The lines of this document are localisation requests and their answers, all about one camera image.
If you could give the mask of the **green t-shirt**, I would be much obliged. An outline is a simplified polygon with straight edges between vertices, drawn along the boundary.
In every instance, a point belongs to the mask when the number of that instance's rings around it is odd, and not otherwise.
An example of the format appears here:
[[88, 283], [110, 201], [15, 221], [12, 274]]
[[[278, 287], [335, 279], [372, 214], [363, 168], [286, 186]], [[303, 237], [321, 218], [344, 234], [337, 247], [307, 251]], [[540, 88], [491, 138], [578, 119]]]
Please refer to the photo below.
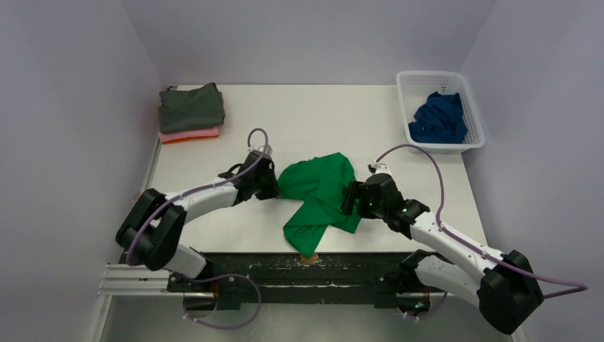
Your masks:
[[301, 202], [283, 226], [286, 241], [300, 254], [312, 257], [329, 226], [356, 232], [359, 216], [342, 211], [348, 185], [355, 180], [351, 162], [340, 152], [294, 163], [278, 176], [280, 198]]

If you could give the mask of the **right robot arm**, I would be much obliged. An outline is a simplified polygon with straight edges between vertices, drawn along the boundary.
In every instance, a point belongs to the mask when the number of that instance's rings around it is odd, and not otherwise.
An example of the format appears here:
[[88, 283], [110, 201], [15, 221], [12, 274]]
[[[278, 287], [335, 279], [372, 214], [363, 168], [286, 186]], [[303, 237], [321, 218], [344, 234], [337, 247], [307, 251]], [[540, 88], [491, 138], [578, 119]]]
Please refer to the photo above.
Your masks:
[[462, 234], [439, 224], [427, 205], [405, 199], [388, 174], [350, 182], [342, 211], [379, 219], [392, 231], [431, 248], [430, 252], [418, 249], [400, 263], [393, 277], [400, 293], [421, 285], [441, 289], [477, 307], [492, 327], [507, 335], [544, 302], [522, 253], [505, 254], [474, 240], [462, 244]]

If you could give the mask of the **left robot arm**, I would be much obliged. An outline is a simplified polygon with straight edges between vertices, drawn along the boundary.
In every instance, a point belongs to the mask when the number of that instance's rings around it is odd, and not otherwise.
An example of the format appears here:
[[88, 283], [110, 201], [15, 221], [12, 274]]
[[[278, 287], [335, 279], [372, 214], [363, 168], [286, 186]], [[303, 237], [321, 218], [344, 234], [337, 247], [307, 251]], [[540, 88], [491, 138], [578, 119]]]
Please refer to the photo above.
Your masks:
[[180, 244], [184, 226], [252, 197], [267, 200], [280, 194], [271, 154], [252, 150], [243, 163], [219, 174], [208, 185], [172, 195], [153, 188], [145, 190], [115, 240], [126, 253], [127, 265], [175, 272], [184, 276], [194, 291], [204, 291], [212, 284], [212, 263], [201, 252]]

